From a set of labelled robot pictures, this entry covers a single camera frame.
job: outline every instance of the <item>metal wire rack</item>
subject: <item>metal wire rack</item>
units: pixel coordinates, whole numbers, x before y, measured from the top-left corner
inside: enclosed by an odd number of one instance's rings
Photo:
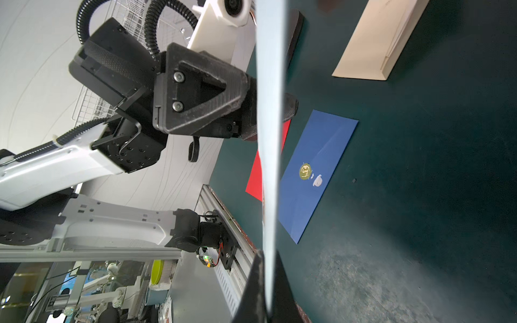
[[[194,4],[195,1],[183,1],[185,5],[189,5],[189,2]],[[114,17],[145,46],[144,17],[146,3],[147,0],[111,0],[106,20]],[[192,28],[182,16],[166,7],[160,16],[156,30],[158,46],[161,51],[164,51],[171,42],[187,46],[192,32]],[[92,119],[111,117],[114,114],[115,107],[109,105],[97,94],[83,86],[72,113],[72,120],[75,120],[75,125],[77,126]]]

